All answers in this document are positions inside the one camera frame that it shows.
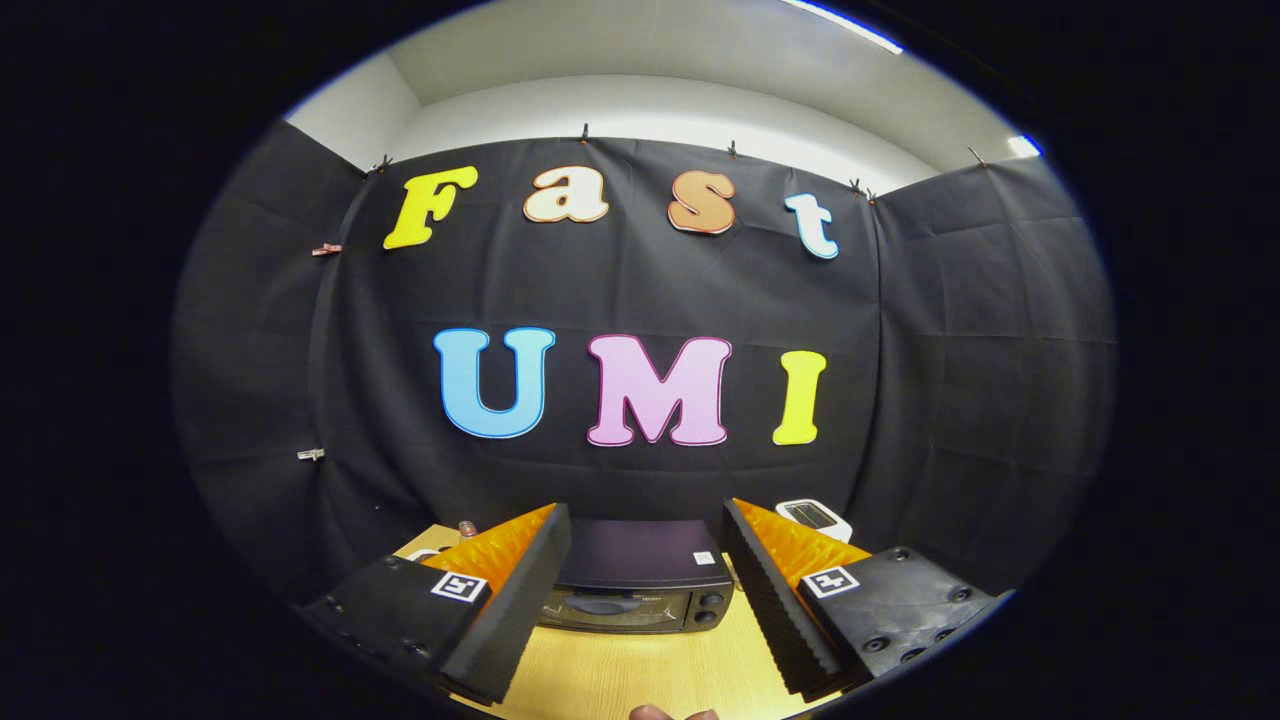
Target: tabletop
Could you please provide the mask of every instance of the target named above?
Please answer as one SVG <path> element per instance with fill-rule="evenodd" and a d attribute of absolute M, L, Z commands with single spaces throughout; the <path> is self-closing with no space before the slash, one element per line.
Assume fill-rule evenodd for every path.
<path fill-rule="evenodd" d="M 433 525 L 396 555 L 457 542 L 456 529 Z M 705 632 L 627 635 L 535 626 L 502 703 L 453 700 L 507 720 L 626 720 L 645 703 L 677 720 L 707 708 L 723 720 L 780 720 L 838 697 L 804 702 L 787 693 L 736 575 L 733 583 L 737 592 L 719 625 Z"/>

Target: letter m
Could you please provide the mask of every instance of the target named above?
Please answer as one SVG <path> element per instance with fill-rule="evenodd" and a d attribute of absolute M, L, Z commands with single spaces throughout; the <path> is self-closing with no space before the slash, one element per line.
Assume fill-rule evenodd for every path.
<path fill-rule="evenodd" d="M 588 350 L 600 361 L 600 415 L 586 433 L 591 445 L 627 445 L 635 433 L 626 424 L 625 406 L 650 443 L 658 442 L 680 407 L 680 424 L 671 430 L 676 445 L 717 445 L 728 433 L 719 423 L 721 373 L 733 347 L 719 338 L 695 337 L 680 348 L 664 379 L 640 341 L 607 334 Z"/>

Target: letter u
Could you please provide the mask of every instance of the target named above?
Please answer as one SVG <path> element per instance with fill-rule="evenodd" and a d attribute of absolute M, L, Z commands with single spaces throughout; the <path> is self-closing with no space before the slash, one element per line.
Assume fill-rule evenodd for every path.
<path fill-rule="evenodd" d="M 556 333 L 543 328 L 516 328 L 502 338 L 516 354 L 516 402 L 508 410 L 490 410 L 480 401 L 480 351 L 489 336 L 472 328 L 442 331 L 433 345 L 440 354 L 440 398 L 444 414 L 462 432 L 483 438 L 522 436 L 543 419 L 547 348 Z"/>

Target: black cloth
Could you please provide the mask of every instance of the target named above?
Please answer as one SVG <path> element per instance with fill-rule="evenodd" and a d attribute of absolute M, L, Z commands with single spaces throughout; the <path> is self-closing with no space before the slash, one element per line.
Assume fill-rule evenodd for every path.
<path fill-rule="evenodd" d="M 384 250 L 404 182 L 466 165 L 480 179 L 431 222 L 433 237 Z M 530 222 L 532 178 L 564 165 L 604 176 L 608 214 Z M 719 236 L 667 218 L 672 181 L 695 169 L 736 186 L 736 220 Z M 271 200 L 255 200 L 266 188 Z M 783 206 L 801 192 L 832 214 L 833 260 L 805 250 Z M 343 252 L 312 258 L 321 242 Z M 515 363 L 502 336 L 526 325 L 557 336 L 540 423 L 512 439 L 460 430 L 443 411 L 433 337 L 486 332 L 480 392 L 506 409 Z M 803 170 L 617 138 L 449 150 L 362 181 L 287 126 L 211 213 L 177 327 L 197 482 L 268 584 L 298 601 L 433 521 L 484 529 L 564 501 L 576 515 L 714 529 L 727 496 L 817 498 L 854 523 L 855 543 L 915 543 L 998 592 L 1060 537 L 1093 473 L 1115 345 L 1088 231 L 1037 159 L 946 173 L 870 205 Z M 600 373 L 586 346 L 608 333 L 639 337 L 659 375 L 690 338 L 731 342 L 728 438 L 590 445 Z M 804 446 L 772 442 L 790 350 L 827 359 L 818 438 Z M 312 447 L 320 462 L 297 460 Z"/>

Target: ceiling light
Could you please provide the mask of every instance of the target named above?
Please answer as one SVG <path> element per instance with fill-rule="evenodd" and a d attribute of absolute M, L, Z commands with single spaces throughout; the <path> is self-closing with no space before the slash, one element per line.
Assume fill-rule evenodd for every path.
<path fill-rule="evenodd" d="M 892 53 L 895 55 L 900 55 L 902 53 L 901 47 L 899 47 L 897 45 L 893 45 L 887 38 L 881 37 L 881 36 L 876 35 L 874 32 L 864 28 L 863 26 L 860 26 L 860 24 L 858 24 L 858 23 L 855 23 L 855 22 L 852 22 L 850 19 L 842 18 L 842 17 L 837 15 L 836 13 L 832 13 L 831 10 L 823 10 L 822 8 L 819 8 L 817 5 L 810 5 L 809 3 L 801 3 L 800 0 L 782 0 L 782 1 L 786 3 L 787 5 L 795 5 L 796 8 L 800 8 L 801 10 L 808 10 L 808 12 L 818 15 L 819 18 L 828 19 L 828 20 L 836 23 L 837 26 L 847 29 L 849 32 L 852 32 L 854 35 L 861 36 L 865 40 L 870 40 L 876 45 L 879 45 L 881 47 L 883 47 L 884 50 L 888 50 L 890 53 Z"/>
<path fill-rule="evenodd" d="M 1027 137 L 1025 135 L 1020 135 L 1018 137 L 1010 137 L 1009 146 L 1014 149 L 1014 152 L 1019 158 L 1034 158 L 1039 155 L 1039 147 L 1036 147 L 1036 143 L 1032 142 L 1032 138 Z"/>

